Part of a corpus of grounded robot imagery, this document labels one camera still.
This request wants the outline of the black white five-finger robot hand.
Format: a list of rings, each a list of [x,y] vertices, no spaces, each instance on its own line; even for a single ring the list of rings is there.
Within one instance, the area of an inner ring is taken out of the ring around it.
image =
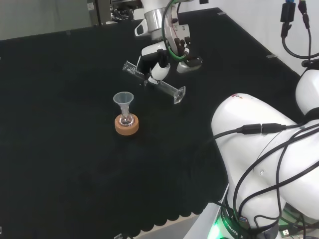
[[[159,85],[170,71],[170,60],[177,61],[180,74],[195,71],[202,66],[199,56],[191,55],[190,30],[187,24],[180,25],[177,17],[163,17],[155,11],[145,15],[135,29],[136,36],[150,35],[153,44],[144,47],[135,71],[155,85]]]

